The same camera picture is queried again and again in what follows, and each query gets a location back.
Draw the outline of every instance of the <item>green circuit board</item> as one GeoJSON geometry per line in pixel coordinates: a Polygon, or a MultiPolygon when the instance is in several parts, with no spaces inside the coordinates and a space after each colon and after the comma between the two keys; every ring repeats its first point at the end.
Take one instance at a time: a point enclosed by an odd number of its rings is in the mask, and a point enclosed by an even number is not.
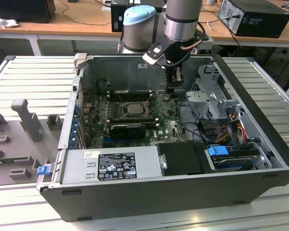
{"type": "Polygon", "coordinates": [[[90,148],[153,146],[159,142],[187,141],[184,128],[177,115],[178,101],[155,93],[149,103],[146,101],[112,102],[106,96],[92,96],[92,118],[90,128],[90,148]],[[142,111],[146,108],[148,115],[142,111]],[[145,137],[138,140],[114,140],[111,138],[111,126],[116,121],[128,118],[124,124],[143,124],[146,126],[145,137]]]}

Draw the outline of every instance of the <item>white paper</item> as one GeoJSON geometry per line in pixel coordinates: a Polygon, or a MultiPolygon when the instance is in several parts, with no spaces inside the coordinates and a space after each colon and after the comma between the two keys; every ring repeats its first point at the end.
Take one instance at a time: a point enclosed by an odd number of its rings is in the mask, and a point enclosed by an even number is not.
{"type": "Polygon", "coordinates": [[[16,20],[14,19],[2,19],[0,18],[0,27],[5,29],[6,27],[13,27],[13,26],[19,26],[16,20]]]}
{"type": "Polygon", "coordinates": [[[140,0],[135,0],[135,4],[140,4],[140,0]]]}

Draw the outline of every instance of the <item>light blue cap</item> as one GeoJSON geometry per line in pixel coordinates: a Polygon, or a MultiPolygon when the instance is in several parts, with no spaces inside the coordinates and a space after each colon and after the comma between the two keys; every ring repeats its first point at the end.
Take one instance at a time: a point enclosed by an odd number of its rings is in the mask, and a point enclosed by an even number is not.
{"type": "Polygon", "coordinates": [[[138,23],[142,23],[145,20],[153,17],[156,14],[156,10],[153,6],[133,6],[128,8],[124,13],[123,25],[132,26],[138,23]]]}

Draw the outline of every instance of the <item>floor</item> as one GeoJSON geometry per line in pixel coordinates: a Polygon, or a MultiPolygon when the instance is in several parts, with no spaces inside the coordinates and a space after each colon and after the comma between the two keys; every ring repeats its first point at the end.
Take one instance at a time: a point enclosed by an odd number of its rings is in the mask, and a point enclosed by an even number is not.
{"type": "MultiPolygon", "coordinates": [[[[69,40],[40,40],[39,45],[44,55],[75,55],[69,40]]],[[[0,63],[5,55],[33,55],[29,41],[25,39],[0,38],[0,48],[4,52],[0,51],[0,63]]],[[[77,41],[77,48],[78,52],[88,54],[116,54],[117,42],[77,41]]],[[[214,47],[212,50],[213,52],[218,51],[219,47],[214,47]]],[[[266,64],[263,65],[263,68],[272,77],[276,77],[289,60],[289,49],[286,49],[286,53],[283,53],[283,50],[283,48],[277,48],[266,64]]],[[[264,48],[257,48],[252,56],[256,60],[261,60],[266,52],[267,50],[264,48]]],[[[289,65],[279,79],[279,85],[283,87],[288,78],[289,65]]]]}

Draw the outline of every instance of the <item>side panel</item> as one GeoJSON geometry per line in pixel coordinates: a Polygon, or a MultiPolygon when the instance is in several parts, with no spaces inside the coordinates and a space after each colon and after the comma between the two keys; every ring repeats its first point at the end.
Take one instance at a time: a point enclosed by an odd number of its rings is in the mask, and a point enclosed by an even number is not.
{"type": "Polygon", "coordinates": [[[248,204],[289,171],[86,188],[44,189],[41,195],[67,222],[248,204]]]}

